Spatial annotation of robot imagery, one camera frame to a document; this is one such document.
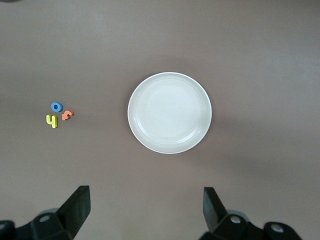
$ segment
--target metal bolt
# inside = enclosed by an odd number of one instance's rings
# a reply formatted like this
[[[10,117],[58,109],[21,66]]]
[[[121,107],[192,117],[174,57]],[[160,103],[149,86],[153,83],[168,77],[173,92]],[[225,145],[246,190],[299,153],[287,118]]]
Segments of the metal bolt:
[[[230,219],[231,219],[231,222],[233,222],[234,224],[239,224],[239,223],[241,223],[240,218],[237,217],[237,216],[232,216]]]
[[[272,228],[273,231],[275,231],[277,233],[283,233],[284,232],[284,229],[278,224],[272,224],[271,228]]]
[[[48,221],[49,218],[50,218],[49,215],[45,215],[45,216],[43,216],[43,217],[40,218],[39,222],[40,222],[40,223],[43,223],[43,222],[45,222],[45,221]]]

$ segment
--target ceramic plate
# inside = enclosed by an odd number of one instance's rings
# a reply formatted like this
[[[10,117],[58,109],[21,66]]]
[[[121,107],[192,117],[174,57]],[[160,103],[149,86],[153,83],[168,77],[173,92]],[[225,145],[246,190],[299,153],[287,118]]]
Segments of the ceramic plate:
[[[191,77],[163,72],[144,80],[128,105],[134,136],[147,148],[177,154],[197,145],[212,118],[210,99]]]

